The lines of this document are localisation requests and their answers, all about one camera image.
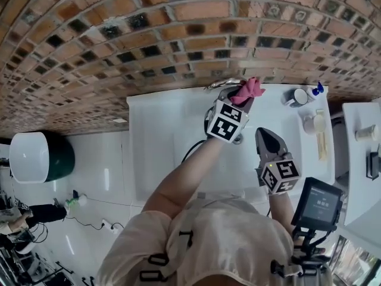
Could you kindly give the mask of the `glass jar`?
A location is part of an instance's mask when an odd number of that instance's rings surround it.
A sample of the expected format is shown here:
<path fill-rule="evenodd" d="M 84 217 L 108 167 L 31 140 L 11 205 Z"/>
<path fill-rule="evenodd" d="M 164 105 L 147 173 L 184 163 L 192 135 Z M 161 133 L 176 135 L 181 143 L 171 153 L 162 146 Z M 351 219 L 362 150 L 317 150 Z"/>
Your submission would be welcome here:
<path fill-rule="evenodd" d="M 355 132 L 356 141 L 377 141 L 379 136 L 379 130 L 377 125 L 371 125 L 366 128 L 359 129 Z"/>

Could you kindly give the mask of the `black device mount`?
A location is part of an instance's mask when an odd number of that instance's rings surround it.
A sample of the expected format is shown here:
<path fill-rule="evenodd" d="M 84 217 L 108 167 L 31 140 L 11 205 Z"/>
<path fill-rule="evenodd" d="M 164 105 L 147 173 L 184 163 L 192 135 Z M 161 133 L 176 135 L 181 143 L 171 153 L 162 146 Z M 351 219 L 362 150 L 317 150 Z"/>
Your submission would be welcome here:
<path fill-rule="evenodd" d="M 315 237 L 316 230 L 303 231 L 301 227 L 296 227 L 292 232 L 292 238 L 294 240 L 302 239 L 302 243 L 294 246 L 292 263 L 300 265 L 306 272 L 322 269 L 330 257 L 325 256 L 325 249 L 318 248 L 318 245 L 323 243 L 330 234 L 331 231 L 327 231 L 323 237 L 312 243 L 311 240 Z"/>

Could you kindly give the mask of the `person's beige shirt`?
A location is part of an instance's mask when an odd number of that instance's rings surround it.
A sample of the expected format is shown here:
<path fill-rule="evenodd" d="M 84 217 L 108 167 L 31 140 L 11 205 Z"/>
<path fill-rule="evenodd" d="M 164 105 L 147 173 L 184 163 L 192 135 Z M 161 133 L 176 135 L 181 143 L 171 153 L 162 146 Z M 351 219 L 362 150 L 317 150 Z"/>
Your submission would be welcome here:
<path fill-rule="evenodd" d="M 273 237 L 283 233 L 289 236 L 291 258 L 294 253 L 294 244 L 286 229 L 259 214 L 251 204 L 237 197 L 200 196 L 173 219 L 160 212 L 142 212 L 130 219 L 105 257 L 96 286 L 135 286 L 139 265 L 153 254 L 170 254 L 175 237 L 183 227 L 193 231 L 196 247 L 205 244 L 211 251 L 216 251 L 219 244 L 246 244 L 255 236 L 273 246 L 276 242 Z M 301 275 L 262 286 L 333 286 L 332 273 L 323 267 L 316 276 Z"/>

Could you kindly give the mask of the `person's right forearm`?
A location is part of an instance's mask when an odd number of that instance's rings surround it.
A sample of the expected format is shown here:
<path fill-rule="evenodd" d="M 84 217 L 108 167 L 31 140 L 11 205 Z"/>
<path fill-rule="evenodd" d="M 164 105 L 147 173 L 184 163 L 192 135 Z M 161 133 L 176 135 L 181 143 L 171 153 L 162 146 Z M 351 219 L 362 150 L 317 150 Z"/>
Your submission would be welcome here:
<path fill-rule="evenodd" d="M 294 210 L 288 194 L 270 194 L 268 199 L 272 219 L 278 221 L 291 235 L 294 230 L 291 224 Z"/>

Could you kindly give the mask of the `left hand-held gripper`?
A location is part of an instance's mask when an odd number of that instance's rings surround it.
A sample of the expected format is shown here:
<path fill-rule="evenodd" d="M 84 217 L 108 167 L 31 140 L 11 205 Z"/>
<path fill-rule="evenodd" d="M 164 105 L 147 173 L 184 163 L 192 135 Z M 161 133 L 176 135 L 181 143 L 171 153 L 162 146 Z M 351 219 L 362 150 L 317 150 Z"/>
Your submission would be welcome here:
<path fill-rule="evenodd" d="M 248 98 L 243 103 L 242 110 L 236 108 L 229 102 L 238 90 L 238 87 L 222 89 L 214 106 L 205 114 L 205 133 L 208 138 L 214 137 L 232 143 L 241 134 L 249 120 L 249 113 L 255 98 Z"/>

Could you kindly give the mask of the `white side counter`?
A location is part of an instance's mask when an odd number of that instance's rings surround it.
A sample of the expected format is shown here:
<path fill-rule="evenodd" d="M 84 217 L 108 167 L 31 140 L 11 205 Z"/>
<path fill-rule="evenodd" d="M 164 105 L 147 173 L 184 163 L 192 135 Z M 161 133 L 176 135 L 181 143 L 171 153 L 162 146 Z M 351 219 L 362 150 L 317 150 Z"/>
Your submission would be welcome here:
<path fill-rule="evenodd" d="M 348 205 L 344 225 L 347 226 L 381 200 L 381 176 L 367 177 L 367 156 L 379 147 L 381 108 L 376 102 L 350 102 L 342 105 L 349 152 Z M 376 127 L 376 136 L 355 137 L 355 133 Z"/>

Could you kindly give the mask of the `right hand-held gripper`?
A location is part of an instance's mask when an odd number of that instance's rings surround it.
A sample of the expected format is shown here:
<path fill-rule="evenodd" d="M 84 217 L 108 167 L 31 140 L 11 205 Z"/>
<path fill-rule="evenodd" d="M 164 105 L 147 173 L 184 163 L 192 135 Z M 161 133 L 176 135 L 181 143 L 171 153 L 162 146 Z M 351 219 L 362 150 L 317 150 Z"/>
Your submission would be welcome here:
<path fill-rule="evenodd" d="M 285 141 L 266 128 L 256 130 L 255 141 L 262 162 L 256 169 L 260 186 L 266 187 L 269 195 L 280 195 L 293 190 L 301 178 L 301 172 L 292 154 L 288 152 Z"/>

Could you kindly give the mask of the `white round tub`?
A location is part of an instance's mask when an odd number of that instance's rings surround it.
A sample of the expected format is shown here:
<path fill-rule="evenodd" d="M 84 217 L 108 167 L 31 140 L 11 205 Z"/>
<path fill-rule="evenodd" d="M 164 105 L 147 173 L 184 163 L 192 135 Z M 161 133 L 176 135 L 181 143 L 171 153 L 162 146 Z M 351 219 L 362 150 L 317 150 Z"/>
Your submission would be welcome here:
<path fill-rule="evenodd" d="M 20 184 L 41 184 L 49 172 L 48 142 L 42 132 L 17 133 L 10 144 L 11 173 Z"/>

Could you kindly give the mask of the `green and white spray bottle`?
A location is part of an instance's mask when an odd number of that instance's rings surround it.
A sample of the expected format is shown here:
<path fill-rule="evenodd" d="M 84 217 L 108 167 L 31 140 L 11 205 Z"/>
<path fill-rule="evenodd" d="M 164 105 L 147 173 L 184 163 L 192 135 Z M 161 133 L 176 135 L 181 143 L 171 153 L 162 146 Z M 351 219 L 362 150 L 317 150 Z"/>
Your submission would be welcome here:
<path fill-rule="evenodd" d="M 78 204 L 79 206 L 84 206 L 87 203 L 87 196 L 85 194 L 78 195 L 77 197 L 73 197 L 69 200 L 65 201 L 65 204 L 69 207 Z"/>

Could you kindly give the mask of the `pale pink cup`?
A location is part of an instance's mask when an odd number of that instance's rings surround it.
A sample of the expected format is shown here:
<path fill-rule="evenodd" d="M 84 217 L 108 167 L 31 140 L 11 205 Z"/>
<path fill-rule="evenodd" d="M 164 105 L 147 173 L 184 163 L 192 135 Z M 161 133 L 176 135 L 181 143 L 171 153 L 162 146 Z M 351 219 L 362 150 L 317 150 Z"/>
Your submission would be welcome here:
<path fill-rule="evenodd" d="M 305 133 L 309 135 L 316 134 L 316 127 L 315 127 L 315 118 L 316 116 L 304 116 L 303 119 L 303 128 Z"/>

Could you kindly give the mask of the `chrome faucet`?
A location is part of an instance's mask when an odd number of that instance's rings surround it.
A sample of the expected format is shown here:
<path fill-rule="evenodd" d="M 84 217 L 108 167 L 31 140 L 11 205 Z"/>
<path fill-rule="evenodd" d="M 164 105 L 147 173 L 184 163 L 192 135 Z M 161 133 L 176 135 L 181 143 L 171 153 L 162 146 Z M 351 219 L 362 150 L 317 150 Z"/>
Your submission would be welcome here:
<path fill-rule="evenodd" d="M 222 80 L 217 80 L 217 81 L 205 86 L 204 90 L 210 91 L 212 89 L 218 89 L 218 88 L 222 88 L 222 87 L 231 88 L 231 87 L 235 87 L 235 86 L 241 86 L 245 83 L 246 83 L 246 80 L 242 79 L 242 78 L 234 78 L 234 77 L 224 78 Z"/>

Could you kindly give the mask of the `grey harness with black buckles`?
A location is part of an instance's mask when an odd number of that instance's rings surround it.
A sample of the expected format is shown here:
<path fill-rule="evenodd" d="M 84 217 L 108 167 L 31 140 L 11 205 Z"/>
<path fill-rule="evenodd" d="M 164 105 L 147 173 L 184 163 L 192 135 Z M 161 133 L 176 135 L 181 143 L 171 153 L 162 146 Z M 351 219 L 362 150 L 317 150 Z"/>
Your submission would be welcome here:
<path fill-rule="evenodd" d="M 276 234 L 273 246 L 255 236 L 244 243 L 219 244 L 216 251 L 193 244 L 193 231 L 183 227 L 175 237 L 170 254 L 153 254 L 139 265 L 135 286 L 179 286 L 183 278 L 193 285 L 210 276 L 228 276 L 246 286 L 296 279 L 300 265 L 290 263 L 289 236 Z"/>

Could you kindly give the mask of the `wooden brush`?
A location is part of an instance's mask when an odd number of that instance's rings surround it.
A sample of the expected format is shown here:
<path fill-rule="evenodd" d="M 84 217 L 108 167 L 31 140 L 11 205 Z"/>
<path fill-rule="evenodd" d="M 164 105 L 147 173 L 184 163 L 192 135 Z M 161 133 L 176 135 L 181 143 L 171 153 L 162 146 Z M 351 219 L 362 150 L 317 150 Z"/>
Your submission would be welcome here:
<path fill-rule="evenodd" d="M 325 132 L 319 132 L 317 135 L 318 159 L 320 161 L 327 160 L 327 144 Z"/>

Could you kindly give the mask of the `pink cloth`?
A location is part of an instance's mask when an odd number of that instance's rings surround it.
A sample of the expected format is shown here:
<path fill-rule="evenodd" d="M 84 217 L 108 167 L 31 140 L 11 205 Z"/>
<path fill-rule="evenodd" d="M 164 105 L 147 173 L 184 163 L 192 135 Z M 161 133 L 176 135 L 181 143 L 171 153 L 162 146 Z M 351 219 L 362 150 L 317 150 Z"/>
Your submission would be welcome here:
<path fill-rule="evenodd" d="M 251 77 L 247 81 L 242 82 L 237 91 L 231 92 L 228 95 L 228 99 L 233 105 L 241 107 L 249 100 L 261 97 L 265 91 L 261 87 L 261 82 L 256 77 Z"/>

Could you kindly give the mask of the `white mug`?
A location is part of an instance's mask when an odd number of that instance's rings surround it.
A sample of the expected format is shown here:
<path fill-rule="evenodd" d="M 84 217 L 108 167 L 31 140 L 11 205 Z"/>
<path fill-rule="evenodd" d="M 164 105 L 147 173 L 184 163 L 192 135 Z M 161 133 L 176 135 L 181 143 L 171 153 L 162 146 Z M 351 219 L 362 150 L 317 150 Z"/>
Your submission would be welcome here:
<path fill-rule="evenodd" d="M 308 103 L 308 94 L 301 88 L 295 89 L 293 92 L 293 100 L 294 103 L 292 105 L 295 107 L 306 105 Z"/>

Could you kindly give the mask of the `white sink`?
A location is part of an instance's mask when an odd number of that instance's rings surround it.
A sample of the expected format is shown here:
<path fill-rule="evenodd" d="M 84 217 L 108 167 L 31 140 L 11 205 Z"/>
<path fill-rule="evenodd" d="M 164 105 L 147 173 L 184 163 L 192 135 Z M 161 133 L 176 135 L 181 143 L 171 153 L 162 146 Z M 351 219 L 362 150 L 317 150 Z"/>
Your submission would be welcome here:
<path fill-rule="evenodd" d="M 326 94 L 299 108 L 282 104 L 285 91 L 294 85 L 264 85 L 264 95 L 251 108 L 248 124 L 240 144 L 226 144 L 217 164 L 200 186 L 203 192 L 232 193 L 250 202 L 261 203 L 267 193 L 258 183 L 256 168 L 260 158 L 256 151 L 255 131 L 264 127 L 286 142 L 303 178 L 314 177 L 332 184 L 335 180 L 335 156 L 331 126 L 327 126 L 327 160 L 318 159 L 317 137 L 305 133 L 304 116 L 324 111 L 330 122 Z M 219 90 L 203 88 L 177 89 L 128 97 L 130 108 L 130 146 L 136 195 L 146 200 L 158 184 L 175 169 L 187 151 L 205 138 L 203 121 Z"/>

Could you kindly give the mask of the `black box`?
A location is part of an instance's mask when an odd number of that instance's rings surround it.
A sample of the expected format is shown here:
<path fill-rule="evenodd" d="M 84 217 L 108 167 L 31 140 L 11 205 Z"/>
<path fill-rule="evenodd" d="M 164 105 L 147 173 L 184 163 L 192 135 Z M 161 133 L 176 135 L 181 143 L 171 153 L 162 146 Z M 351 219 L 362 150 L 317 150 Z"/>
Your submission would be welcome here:
<path fill-rule="evenodd" d="M 366 177 L 375 180 L 381 174 L 381 144 L 376 151 L 371 151 L 366 157 Z"/>

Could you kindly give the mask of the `cream cup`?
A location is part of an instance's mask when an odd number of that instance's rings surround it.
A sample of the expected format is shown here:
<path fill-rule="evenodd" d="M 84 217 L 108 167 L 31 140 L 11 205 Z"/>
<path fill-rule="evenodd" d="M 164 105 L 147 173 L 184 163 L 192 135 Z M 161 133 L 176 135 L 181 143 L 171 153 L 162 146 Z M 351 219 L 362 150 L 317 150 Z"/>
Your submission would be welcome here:
<path fill-rule="evenodd" d="M 312 118 L 313 129 L 316 132 L 323 132 L 326 128 L 323 110 L 316 110 L 316 115 Z"/>

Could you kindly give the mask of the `person's left forearm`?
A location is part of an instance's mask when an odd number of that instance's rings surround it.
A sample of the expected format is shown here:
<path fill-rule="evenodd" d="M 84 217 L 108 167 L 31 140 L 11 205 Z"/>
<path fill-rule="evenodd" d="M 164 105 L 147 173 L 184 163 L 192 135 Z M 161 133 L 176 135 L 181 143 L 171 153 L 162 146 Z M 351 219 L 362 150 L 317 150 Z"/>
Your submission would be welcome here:
<path fill-rule="evenodd" d="M 143 212 L 160 212 L 175 218 L 191 200 L 204 177 L 215 165 L 225 143 L 217 138 L 203 142 L 169 173 L 148 198 Z"/>

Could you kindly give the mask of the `black display device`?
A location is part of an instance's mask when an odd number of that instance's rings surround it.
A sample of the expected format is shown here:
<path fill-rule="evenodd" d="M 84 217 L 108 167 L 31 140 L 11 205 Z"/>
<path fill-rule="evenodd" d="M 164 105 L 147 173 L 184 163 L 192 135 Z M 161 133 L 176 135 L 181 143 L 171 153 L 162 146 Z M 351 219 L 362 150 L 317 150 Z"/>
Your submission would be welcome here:
<path fill-rule="evenodd" d="M 343 205 L 342 195 L 343 191 L 333 185 L 306 178 L 291 224 L 315 231 L 335 231 Z"/>

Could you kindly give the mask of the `white power strip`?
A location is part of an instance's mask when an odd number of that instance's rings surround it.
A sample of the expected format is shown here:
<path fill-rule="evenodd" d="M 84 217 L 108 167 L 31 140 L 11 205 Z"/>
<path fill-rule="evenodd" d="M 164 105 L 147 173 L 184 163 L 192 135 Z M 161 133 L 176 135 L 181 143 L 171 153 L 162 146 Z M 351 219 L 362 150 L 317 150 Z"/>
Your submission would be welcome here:
<path fill-rule="evenodd" d="M 102 219 L 102 225 L 113 234 L 118 234 L 120 232 L 118 223 L 109 223 L 109 221 Z"/>

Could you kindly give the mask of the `dark green stand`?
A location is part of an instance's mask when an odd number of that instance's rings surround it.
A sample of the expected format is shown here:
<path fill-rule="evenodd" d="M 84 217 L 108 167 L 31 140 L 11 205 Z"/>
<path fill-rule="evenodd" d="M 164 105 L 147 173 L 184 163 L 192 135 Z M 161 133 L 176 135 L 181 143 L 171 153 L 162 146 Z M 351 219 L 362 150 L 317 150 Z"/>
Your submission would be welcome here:
<path fill-rule="evenodd" d="M 75 153 L 68 139 L 58 133 L 43 131 L 48 144 L 49 169 L 45 182 L 56 181 L 72 173 Z"/>

